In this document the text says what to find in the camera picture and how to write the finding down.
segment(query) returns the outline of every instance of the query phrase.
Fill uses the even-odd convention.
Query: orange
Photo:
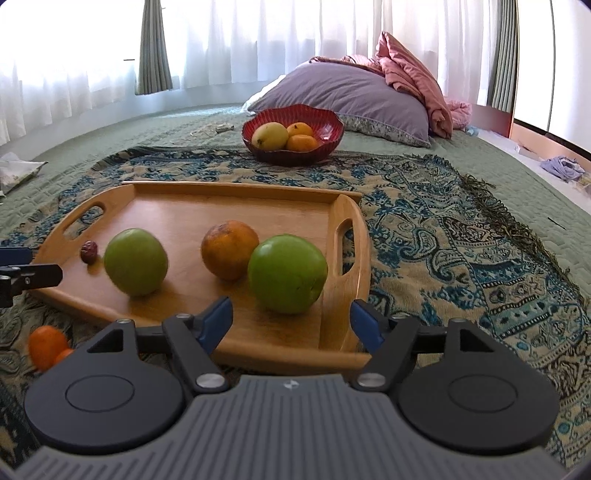
[[[293,135],[287,140],[285,148],[294,152],[309,152],[320,145],[318,140],[309,135]]]
[[[66,348],[65,350],[62,350],[62,352],[56,357],[56,359],[53,361],[53,365],[57,365],[58,363],[60,363],[65,357],[67,357],[68,355],[70,355],[71,353],[74,352],[73,348]]]
[[[290,137],[292,137],[293,135],[309,135],[311,137],[314,136],[314,130],[312,130],[312,127],[308,124],[305,124],[304,122],[296,122],[294,124],[291,124],[289,127],[287,127],[287,133]]]
[[[68,348],[66,336],[57,328],[43,325],[29,335],[29,357],[42,372],[53,366],[56,357]]]
[[[256,232],[247,224],[229,220],[211,227],[201,243],[201,258],[207,269],[226,281],[243,277],[253,250],[258,246]]]

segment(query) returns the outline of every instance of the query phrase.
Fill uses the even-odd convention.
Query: green apple
[[[118,289],[130,297],[141,297],[162,285],[168,255],[154,235],[141,228],[129,228],[111,239],[103,264]]]
[[[276,235],[255,248],[248,283],[255,297],[277,313],[305,312],[318,300],[328,276],[322,252],[295,235]]]

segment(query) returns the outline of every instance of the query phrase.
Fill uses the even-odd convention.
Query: red bowl
[[[252,135],[263,124],[278,122],[289,127],[295,122],[304,122],[314,130],[314,137],[320,145],[309,152],[290,150],[264,151],[252,143]],[[307,166],[325,160],[339,145],[345,127],[334,112],[313,108],[308,105],[290,105],[285,108],[269,108],[259,112],[242,127],[242,140],[257,160],[284,167]]]

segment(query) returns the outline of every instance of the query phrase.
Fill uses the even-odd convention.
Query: pink comforter
[[[386,83],[397,92],[408,93],[425,106],[429,117],[429,127],[433,133],[443,138],[452,137],[454,128],[452,112],[447,106],[437,80],[426,66],[390,33],[382,32],[376,46],[376,55],[372,59],[363,55],[352,55],[341,60],[314,57],[311,61],[353,64],[364,70],[380,74],[385,78]],[[465,118],[460,117],[459,113],[458,120],[463,122]]]
[[[464,130],[472,119],[472,104],[461,100],[445,98],[445,102],[452,113],[454,130]]]

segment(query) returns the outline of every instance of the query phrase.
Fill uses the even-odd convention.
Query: sheer curtain
[[[173,87],[272,81],[392,32],[455,99],[486,103],[497,0],[162,0]],[[135,93],[144,0],[7,0],[0,145]]]
[[[372,56],[393,33],[443,93],[486,103],[497,0],[163,0],[181,88],[274,80],[315,55]]]
[[[143,0],[7,0],[0,145],[134,94]]]

